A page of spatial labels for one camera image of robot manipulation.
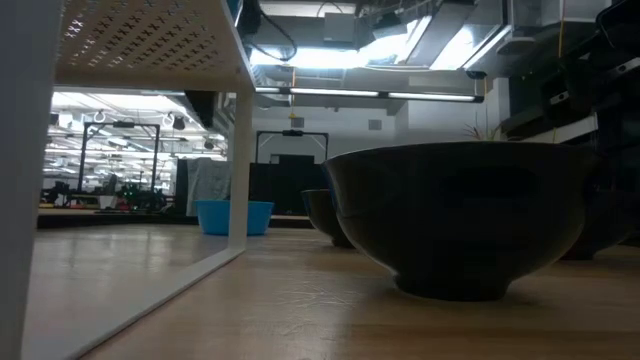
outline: air vent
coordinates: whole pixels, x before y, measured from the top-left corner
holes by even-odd
[[[304,128],[304,118],[291,118],[291,128],[292,129],[302,129]]]
[[[378,119],[369,120],[369,130],[371,131],[382,130],[382,120],[378,120]]]

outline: white shelf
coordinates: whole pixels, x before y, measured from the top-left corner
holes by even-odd
[[[224,0],[66,0],[56,84],[166,90],[253,87]]]

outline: wooden tabletop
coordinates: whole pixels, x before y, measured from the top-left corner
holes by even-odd
[[[91,359],[640,358],[640,249],[556,263],[497,302],[419,299],[314,230],[270,229]]]

